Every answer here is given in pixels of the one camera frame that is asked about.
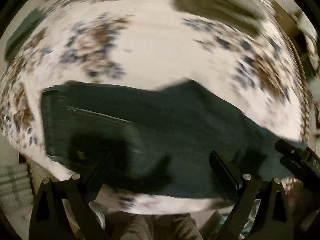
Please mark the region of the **dark blue denim pants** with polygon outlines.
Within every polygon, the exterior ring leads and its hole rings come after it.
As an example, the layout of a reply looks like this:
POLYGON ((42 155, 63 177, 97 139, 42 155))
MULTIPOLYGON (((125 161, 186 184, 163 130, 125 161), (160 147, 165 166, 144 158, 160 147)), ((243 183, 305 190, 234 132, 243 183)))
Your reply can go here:
POLYGON ((254 178, 286 178, 279 137, 193 80, 160 91, 69 81, 41 95, 46 154, 134 193, 222 197, 217 152, 254 178))

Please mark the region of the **white floral bed blanket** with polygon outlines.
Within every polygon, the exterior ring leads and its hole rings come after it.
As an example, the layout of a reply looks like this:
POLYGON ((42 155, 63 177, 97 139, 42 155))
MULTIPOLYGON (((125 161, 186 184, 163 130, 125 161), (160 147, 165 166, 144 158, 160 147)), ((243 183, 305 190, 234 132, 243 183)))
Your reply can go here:
POLYGON ((261 35, 174 7, 174 0, 49 0, 44 20, 1 64, 1 134, 57 179, 46 156, 40 97, 68 80, 161 89, 189 78, 274 134, 307 141, 309 109, 297 51, 268 2, 261 35))

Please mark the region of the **grey striped curtain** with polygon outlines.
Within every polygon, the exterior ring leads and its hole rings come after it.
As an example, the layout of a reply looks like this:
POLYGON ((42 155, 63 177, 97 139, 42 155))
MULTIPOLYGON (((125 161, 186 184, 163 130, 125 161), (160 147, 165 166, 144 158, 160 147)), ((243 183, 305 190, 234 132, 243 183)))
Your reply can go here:
POLYGON ((28 165, 1 166, 1 205, 15 208, 33 201, 28 165))

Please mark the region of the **dark green folded garment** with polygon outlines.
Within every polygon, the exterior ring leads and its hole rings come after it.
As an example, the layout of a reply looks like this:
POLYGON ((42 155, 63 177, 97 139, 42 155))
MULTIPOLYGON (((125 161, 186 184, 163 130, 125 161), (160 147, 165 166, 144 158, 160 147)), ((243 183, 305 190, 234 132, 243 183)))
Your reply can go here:
POLYGON ((4 58, 7 62, 14 59, 26 39, 45 18, 46 14, 37 8, 28 14, 6 43, 4 58))

